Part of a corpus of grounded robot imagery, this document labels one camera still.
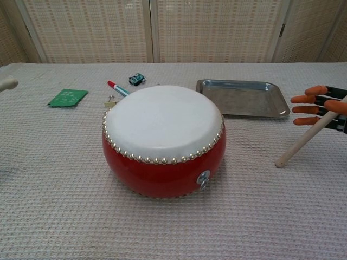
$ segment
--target silver tray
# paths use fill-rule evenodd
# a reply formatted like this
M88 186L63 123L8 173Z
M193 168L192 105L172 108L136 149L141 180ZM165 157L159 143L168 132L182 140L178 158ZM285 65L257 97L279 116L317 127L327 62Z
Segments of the silver tray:
M196 91L211 99L224 115L282 118L290 113L279 87L268 82L198 80Z

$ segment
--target green card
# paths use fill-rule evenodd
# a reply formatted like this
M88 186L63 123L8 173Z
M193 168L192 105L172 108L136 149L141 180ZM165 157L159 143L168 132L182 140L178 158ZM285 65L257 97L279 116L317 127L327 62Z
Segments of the green card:
M48 105L50 107L71 107L77 105L88 91L86 90L77 90L77 89L68 89L65 88L60 93L51 100Z

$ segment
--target red drum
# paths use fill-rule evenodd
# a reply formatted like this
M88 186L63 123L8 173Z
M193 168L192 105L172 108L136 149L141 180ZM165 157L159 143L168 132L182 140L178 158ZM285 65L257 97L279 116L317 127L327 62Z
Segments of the red drum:
M172 198L203 189L226 148L224 119L204 95L155 86L105 113L102 145L112 171L130 189Z

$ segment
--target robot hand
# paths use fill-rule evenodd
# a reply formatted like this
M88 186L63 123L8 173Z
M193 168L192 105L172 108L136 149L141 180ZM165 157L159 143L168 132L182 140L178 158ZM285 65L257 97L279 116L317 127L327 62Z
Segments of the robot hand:
M294 113L307 113L318 116L297 118L293 123L298 126L314 125L321 116L325 115L328 111L333 111L338 113L339 116L332 120L326 128L347 133L347 103L340 102L345 96L347 96L347 90L324 85L318 85L307 89L305 95L295 96L291 98L291 102L293 104L316 104L317 106L297 106L293 107L292 111Z

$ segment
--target toy car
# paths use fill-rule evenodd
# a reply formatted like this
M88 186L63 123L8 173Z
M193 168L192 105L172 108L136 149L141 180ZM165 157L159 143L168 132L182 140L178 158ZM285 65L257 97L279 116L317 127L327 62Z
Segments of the toy car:
M136 73L135 75L133 75L132 77L129 78L129 83L134 85L134 86L138 86L142 82L145 82L145 81L146 81L145 76L140 74L140 73Z

